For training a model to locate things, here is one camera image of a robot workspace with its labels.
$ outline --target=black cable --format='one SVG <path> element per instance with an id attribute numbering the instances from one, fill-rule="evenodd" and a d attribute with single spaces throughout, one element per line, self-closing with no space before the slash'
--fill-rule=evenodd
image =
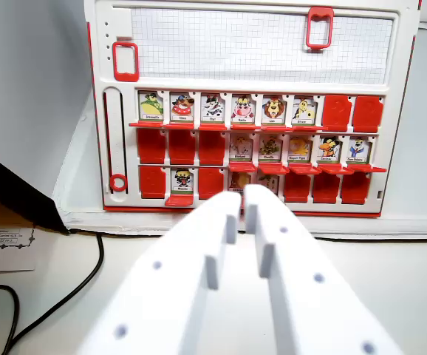
<path id="1" fill-rule="evenodd" d="M 1 290 L 6 290 L 10 292 L 13 298 L 14 303 L 14 311 L 13 311 L 13 321 L 12 321 L 12 328 L 10 329 L 10 334 L 8 335 L 7 343 L 5 344 L 4 351 L 2 355 L 7 355 L 10 350 L 15 346 L 15 344 L 25 335 L 27 335 L 29 332 L 31 332 L 34 328 L 36 328 L 38 325 L 40 325 L 46 318 L 48 318 L 51 314 L 56 312 L 61 306 L 63 306 L 67 301 L 69 301 L 71 298 L 73 298 L 82 288 L 84 288 L 87 283 L 98 273 L 100 270 L 100 267 L 103 263 L 103 256 L 105 254 L 103 250 L 103 243 L 102 243 L 102 236 L 101 234 L 96 234 L 97 236 L 97 244 L 98 244 L 98 261 L 97 265 L 95 265 L 92 272 L 89 274 L 89 276 L 86 277 L 82 283 L 74 288 L 71 293 L 69 293 L 67 296 L 65 296 L 61 301 L 56 303 L 53 307 L 51 307 L 46 313 L 44 313 L 41 317 L 39 317 L 36 321 L 28 325 L 23 331 L 18 333 L 16 337 L 13 337 L 15 334 L 16 325 L 18 324 L 18 316 L 20 314 L 20 301 L 18 299 L 18 295 L 16 294 L 15 290 L 7 285 L 0 285 Z"/>

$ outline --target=white table surface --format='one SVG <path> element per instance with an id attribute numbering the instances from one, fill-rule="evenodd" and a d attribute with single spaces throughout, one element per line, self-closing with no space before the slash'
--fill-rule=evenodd
<path id="1" fill-rule="evenodd" d="M 17 332 L 68 294 L 98 258 L 93 235 L 37 230 L 35 238 L 37 269 L 0 274 L 0 283 L 11 285 L 20 296 Z M 127 271 L 155 241 L 105 237 L 106 259 L 99 275 L 23 338 L 11 354 L 76 353 Z M 320 244 L 404 352 L 427 354 L 427 243 Z M 275 353 L 267 286 L 256 276 L 253 247 L 253 238 L 247 234 L 240 235 L 236 246 L 228 246 L 221 289 L 208 298 L 199 354 Z M 0 353 L 12 312 L 10 295 L 0 291 Z"/>

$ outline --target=red plastic frame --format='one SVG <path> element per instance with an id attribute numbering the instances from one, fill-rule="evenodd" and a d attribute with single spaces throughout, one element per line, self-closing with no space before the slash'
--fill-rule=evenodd
<path id="1" fill-rule="evenodd" d="M 331 7 L 311 7 L 309 10 L 309 15 L 307 17 L 307 36 L 306 43 L 307 46 L 313 50 L 322 50 L 323 48 L 328 48 L 332 44 L 332 29 L 333 29 L 333 9 Z M 310 23 L 313 18 L 317 18 L 319 21 L 329 18 L 329 38 L 327 44 L 311 44 L 310 43 Z"/>
<path id="2" fill-rule="evenodd" d="M 134 49 L 134 73 L 118 72 L 117 70 L 117 47 L 127 47 Z M 113 74 L 118 81 L 138 81 L 140 79 L 140 68 L 138 66 L 138 46 L 131 42 L 115 42 L 112 45 L 113 52 Z"/>

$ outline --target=grid paper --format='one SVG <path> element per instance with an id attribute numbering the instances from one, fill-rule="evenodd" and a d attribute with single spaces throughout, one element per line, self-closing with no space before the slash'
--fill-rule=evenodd
<path id="1" fill-rule="evenodd" d="M 392 20 L 334 17 L 332 44 L 312 52 L 307 17 L 275 13 L 131 10 L 140 76 L 382 84 Z M 328 21 L 310 41 L 327 42 Z"/>

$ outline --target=cartoon character picture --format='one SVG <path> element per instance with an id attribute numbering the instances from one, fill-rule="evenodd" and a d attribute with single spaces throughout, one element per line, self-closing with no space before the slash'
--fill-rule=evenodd
<path id="1" fill-rule="evenodd" d="M 171 121 L 193 121 L 194 99 L 187 95 L 171 94 Z"/>
<path id="2" fill-rule="evenodd" d="M 266 186 L 269 190 L 278 193 L 279 187 L 279 176 L 278 175 L 261 175 L 258 177 L 258 183 L 260 185 Z"/>
<path id="3" fill-rule="evenodd" d="M 258 161 L 281 161 L 282 141 L 275 135 L 261 137 Z"/>
<path id="4" fill-rule="evenodd" d="M 243 193 L 243 189 L 250 181 L 251 176 L 246 172 L 231 172 L 228 190 Z"/>
<path id="5" fill-rule="evenodd" d="M 294 98 L 293 107 L 293 124 L 314 124 L 316 105 L 312 98 Z"/>
<path id="6" fill-rule="evenodd" d="M 140 92 L 140 120 L 141 121 L 162 121 L 163 120 L 163 99 L 157 97 L 155 92 Z"/>
<path id="7" fill-rule="evenodd" d="M 291 137 L 289 140 L 290 163 L 306 163 L 310 160 L 310 142 L 305 137 Z"/>
<path id="8" fill-rule="evenodd" d="M 194 189 L 194 176 L 186 168 L 171 170 L 171 193 L 172 194 L 192 194 Z"/>
<path id="9" fill-rule="evenodd" d="M 368 163 L 370 153 L 370 142 L 362 137 L 351 137 L 348 146 L 347 163 L 366 164 Z"/>
<path id="10" fill-rule="evenodd" d="M 233 113 L 231 115 L 234 124 L 251 124 L 255 117 L 255 104 L 246 95 L 233 97 Z"/>
<path id="11" fill-rule="evenodd" d="M 325 137 L 322 144 L 318 146 L 321 150 L 318 159 L 320 162 L 336 163 L 340 156 L 340 141 L 337 137 Z"/>
<path id="12" fill-rule="evenodd" d="M 263 124 L 284 124 L 286 104 L 278 97 L 263 98 Z"/>
<path id="13" fill-rule="evenodd" d="M 225 117 L 224 104 L 221 102 L 219 95 L 208 94 L 202 95 L 202 120 L 204 122 L 223 122 Z"/>
<path id="14" fill-rule="evenodd" d="M 253 140 L 248 135 L 230 136 L 230 160 L 249 161 L 253 151 Z"/>

